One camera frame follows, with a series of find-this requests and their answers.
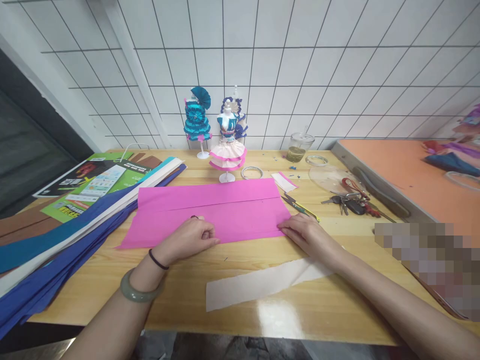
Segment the jade bangle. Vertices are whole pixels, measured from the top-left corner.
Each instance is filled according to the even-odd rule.
[[[149,303],[153,301],[164,289],[163,282],[158,285],[158,287],[150,292],[141,292],[135,290],[132,285],[130,285],[130,275],[135,270],[135,268],[130,269],[121,279],[120,289],[121,293],[128,300],[131,300],[135,303]]]

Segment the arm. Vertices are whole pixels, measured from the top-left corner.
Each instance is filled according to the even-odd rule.
[[[422,359],[478,359],[477,336],[344,250],[312,217],[298,214],[278,227],[357,288]]]
[[[219,242],[211,223],[190,218],[157,245],[152,254],[160,264],[169,266]],[[147,254],[131,273],[130,285],[140,292],[151,292],[159,286],[164,274]],[[118,289],[78,335],[62,360],[130,359],[151,305],[151,302],[133,302]]]

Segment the orange table surface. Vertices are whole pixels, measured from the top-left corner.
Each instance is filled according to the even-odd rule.
[[[455,235],[471,236],[471,244],[465,238],[468,246],[480,248],[480,191],[453,183],[444,170],[424,162],[429,153],[422,141],[342,139],[339,143],[439,223],[453,223]]]

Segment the pink and white skirt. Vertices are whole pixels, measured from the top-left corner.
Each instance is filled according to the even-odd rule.
[[[210,165],[221,171],[234,171],[240,169],[245,163],[247,148],[238,140],[220,142],[210,151],[212,159]]]

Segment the wooden table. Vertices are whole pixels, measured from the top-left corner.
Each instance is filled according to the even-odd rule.
[[[163,160],[175,156],[188,166],[170,185],[215,184],[220,172],[208,160],[196,157],[197,150],[138,150]],[[344,169],[330,151],[309,151],[327,158],[330,165]],[[339,206],[320,204],[330,195],[309,178],[311,165],[304,160],[293,164],[282,158],[284,152],[251,150],[245,166],[263,169],[265,176],[282,171],[298,185],[295,199],[321,218],[321,225],[349,252],[425,300],[446,312],[418,281],[387,251],[375,243],[372,229],[384,218],[340,216]],[[240,171],[234,171],[241,179]],[[399,219],[381,203],[378,207]],[[296,214],[286,205],[291,214]],[[117,250],[135,213],[113,232],[100,249],[68,280],[55,301],[33,322],[86,325],[118,288],[122,276],[145,256],[147,249]],[[211,312],[205,311],[207,282],[246,274],[305,257],[286,237],[264,238],[221,244],[187,260],[179,261],[168,272],[164,292],[154,302],[147,329],[182,332],[308,339],[378,345],[398,345],[401,340],[372,306],[338,275],[308,281],[260,300],[244,302]],[[480,335],[480,325],[459,321]]]

